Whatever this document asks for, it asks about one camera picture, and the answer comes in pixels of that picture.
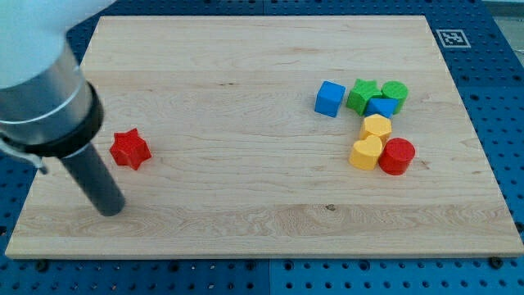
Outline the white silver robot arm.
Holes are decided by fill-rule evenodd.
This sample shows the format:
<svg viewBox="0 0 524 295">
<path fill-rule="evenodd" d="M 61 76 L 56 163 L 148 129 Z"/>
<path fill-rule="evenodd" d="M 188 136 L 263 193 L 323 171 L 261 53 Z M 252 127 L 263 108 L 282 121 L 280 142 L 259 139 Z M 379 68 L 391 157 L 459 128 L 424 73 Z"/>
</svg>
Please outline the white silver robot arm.
<svg viewBox="0 0 524 295">
<path fill-rule="evenodd" d="M 112 0 L 1 3 L 1 150 L 14 157 L 67 157 L 100 129 L 102 105 L 67 32 Z"/>
</svg>

